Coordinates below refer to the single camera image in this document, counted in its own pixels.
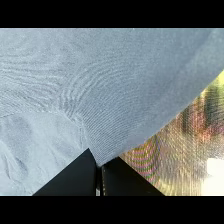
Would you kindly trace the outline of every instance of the wrinkled fabric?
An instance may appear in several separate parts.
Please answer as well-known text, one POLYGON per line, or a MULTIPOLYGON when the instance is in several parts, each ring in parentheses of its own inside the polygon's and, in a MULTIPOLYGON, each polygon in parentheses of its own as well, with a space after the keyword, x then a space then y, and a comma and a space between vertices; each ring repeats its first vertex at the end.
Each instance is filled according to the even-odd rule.
POLYGON ((32 195, 90 148, 99 166, 224 69, 224 30, 0 29, 0 194, 32 195))

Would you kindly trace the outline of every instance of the gray cloth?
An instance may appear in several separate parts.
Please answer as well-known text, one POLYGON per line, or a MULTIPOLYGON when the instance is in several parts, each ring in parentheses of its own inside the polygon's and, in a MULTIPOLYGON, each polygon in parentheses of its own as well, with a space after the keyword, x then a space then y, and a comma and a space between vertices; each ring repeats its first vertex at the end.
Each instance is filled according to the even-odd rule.
POLYGON ((0 29, 0 195, 142 144, 223 68, 223 29, 0 29))

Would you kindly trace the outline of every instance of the yellow patterned surface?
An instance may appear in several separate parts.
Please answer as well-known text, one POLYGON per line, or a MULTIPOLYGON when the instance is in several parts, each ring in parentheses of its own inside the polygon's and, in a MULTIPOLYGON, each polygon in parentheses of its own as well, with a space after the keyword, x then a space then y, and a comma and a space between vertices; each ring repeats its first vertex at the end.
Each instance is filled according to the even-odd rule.
POLYGON ((121 158, 165 195, 224 195, 224 72, 121 158))

